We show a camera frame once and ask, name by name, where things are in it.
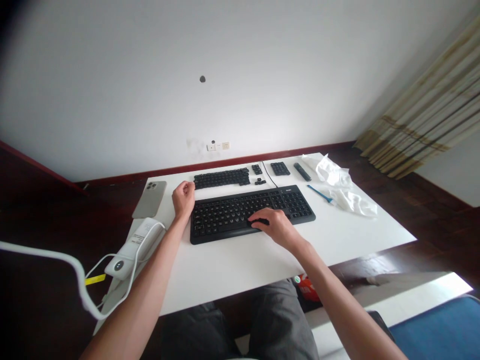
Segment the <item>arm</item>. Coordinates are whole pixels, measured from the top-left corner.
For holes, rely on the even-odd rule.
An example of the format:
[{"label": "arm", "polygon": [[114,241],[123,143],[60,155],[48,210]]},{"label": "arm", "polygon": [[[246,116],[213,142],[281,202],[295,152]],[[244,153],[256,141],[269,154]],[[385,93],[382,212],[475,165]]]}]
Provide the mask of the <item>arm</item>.
[{"label": "arm", "polygon": [[180,240],[195,204],[195,184],[182,182],[173,192],[175,219],[127,299],[105,320],[81,359],[139,359],[155,324]]},{"label": "arm", "polygon": [[270,225],[254,222],[252,228],[262,230],[290,251],[305,269],[351,359],[406,359],[398,346],[325,265],[314,247],[300,236],[283,211],[265,208],[248,220],[256,219],[267,219]]}]

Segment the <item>hand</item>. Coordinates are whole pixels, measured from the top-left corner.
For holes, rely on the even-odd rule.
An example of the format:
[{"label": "hand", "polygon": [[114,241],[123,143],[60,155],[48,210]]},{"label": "hand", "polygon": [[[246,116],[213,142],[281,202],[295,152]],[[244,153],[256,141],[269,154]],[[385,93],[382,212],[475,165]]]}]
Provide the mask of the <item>hand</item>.
[{"label": "hand", "polygon": [[257,219],[266,219],[270,225],[257,221],[252,223],[251,227],[262,230],[274,242],[291,253],[306,241],[287,219],[282,210],[272,210],[267,207],[254,213],[248,218],[248,221],[252,222]]},{"label": "hand", "polygon": [[173,190],[171,195],[173,207],[175,208],[175,217],[177,219],[188,220],[195,205],[195,183],[182,181],[180,185]]}]

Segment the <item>beige curtain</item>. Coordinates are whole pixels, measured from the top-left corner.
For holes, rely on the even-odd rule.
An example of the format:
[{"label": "beige curtain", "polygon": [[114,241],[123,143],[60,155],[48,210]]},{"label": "beige curtain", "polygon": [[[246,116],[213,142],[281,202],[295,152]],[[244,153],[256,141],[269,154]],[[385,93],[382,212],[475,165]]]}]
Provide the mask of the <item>beige curtain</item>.
[{"label": "beige curtain", "polygon": [[478,17],[354,147],[401,179],[480,129]]}]

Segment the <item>leg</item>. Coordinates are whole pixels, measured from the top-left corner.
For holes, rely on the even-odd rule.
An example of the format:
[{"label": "leg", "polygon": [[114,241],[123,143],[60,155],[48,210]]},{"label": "leg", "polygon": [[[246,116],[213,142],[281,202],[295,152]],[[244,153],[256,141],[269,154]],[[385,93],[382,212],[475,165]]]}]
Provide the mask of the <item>leg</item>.
[{"label": "leg", "polygon": [[290,279],[255,290],[248,355],[259,359],[318,359],[319,353]]},{"label": "leg", "polygon": [[160,349],[164,360],[241,356],[224,315],[213,302],[165,315],[163,321]]}]

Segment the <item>tissue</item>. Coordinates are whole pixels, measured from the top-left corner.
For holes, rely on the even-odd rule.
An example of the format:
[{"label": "tissue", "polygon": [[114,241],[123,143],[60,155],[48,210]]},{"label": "tissue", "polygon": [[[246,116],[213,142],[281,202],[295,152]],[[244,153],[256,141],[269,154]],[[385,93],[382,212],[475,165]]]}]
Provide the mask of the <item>tissue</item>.
[{"label": "tissue", "polygon": [[338,166],[329,159],[328,154],[320,155],[318,158],[302,155],[301,159],[316,172],[322,182],[322,185],[316,188],[322,194],[334,199],[340,208],[366,217],[377,216],[377,204],[354,192],[354,183],[349,175],[349,169]]}]

